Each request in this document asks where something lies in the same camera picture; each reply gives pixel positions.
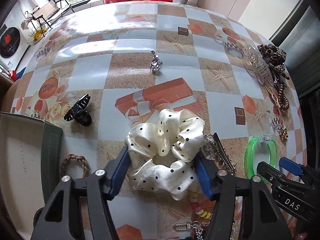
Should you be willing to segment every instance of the checkered tablecloth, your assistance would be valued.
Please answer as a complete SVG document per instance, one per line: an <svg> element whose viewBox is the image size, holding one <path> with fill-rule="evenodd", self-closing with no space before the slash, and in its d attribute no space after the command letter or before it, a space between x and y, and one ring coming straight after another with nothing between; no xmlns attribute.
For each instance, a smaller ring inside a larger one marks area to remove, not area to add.
<svg viewBox="0 0 320 240"><path fill-rule="evenodd" d="M188 35L178 35L178 27L187 28ZM266 132L276 141L278 158L287 156L305 165L305 132L293 83L289 80L285 89L290 103L284 114L289 138L283 143L266 122L275 115L267 91L244 68L243 60L216 39L222 28L236 33L241 44L270 43L240 23L187 5L122 2L71 14L60 19L35 45L39 48L20 80L12 112L62 127L61 160L69 153L84 155L95 171L116 158L137 120L151 120L134 107L128 108L127 113L121 112L116 107L117 100L182 78L200 107L192 102L186 105L197 109L196 114L205 121L206 133L217 132L237 164L238 176L245 177L243 158L248 139ZM149 70L151 50L163 61L156 75ZM91 96L88 111L92 125L66 123L64 114L86 93ZM79 178L82 170L72 166L68 174ZM204 199L201 194L198 198L199 202ZM109 207L116 228L132 235L141 234L143 239L171 239L189 234L172 230L175 223L192 216L187 199L177 202L170 195L134 191L126 179Z"/></svg>

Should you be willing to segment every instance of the black claw clip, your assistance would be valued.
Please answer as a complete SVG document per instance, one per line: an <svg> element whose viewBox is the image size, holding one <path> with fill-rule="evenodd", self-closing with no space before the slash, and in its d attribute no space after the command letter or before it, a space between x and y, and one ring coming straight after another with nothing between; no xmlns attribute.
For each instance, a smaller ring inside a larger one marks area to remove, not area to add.
<svg viewBox="0 0 320 240"><path fill-rule="evenodd" d="M69 109L63 119L67 122L75 119L81 125L89 126L92 123L92 118L85 108L89 104L90 98L89 94L81 97L75 105Z"/></svg>

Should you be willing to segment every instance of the white polka dot scrunchie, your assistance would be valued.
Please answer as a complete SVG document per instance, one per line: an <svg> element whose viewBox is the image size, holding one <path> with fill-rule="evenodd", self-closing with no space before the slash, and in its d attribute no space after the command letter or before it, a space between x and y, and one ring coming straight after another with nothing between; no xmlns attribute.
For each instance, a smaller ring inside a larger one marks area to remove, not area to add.
<svg viewBox="0 0 320 240"><path fill-rule="evenodd" d="M187 109L163 109L158 124L141 123L125 139L131 159L128 170L135 190L170 192L175 200L197 190L192 160L205 144L204 121Z"/></svg>

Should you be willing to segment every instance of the green bracelet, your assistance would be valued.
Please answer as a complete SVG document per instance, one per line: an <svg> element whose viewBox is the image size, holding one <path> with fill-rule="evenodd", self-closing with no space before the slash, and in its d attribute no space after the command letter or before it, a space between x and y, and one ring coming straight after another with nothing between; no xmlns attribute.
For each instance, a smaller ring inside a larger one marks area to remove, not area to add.
<svg viewBox="0 0 320 240"><path fill-rule="evenodd" d="M253 170L253 153L256 144L258 143L260 137L252 137L251 140L248 142L248 145L244 152L244 171L248 179L251 179L255 176ZM273 138L270 139L269 142L266 143L270 149L270 165L272 167L276 167L277 162L277 146Z"/></svg>

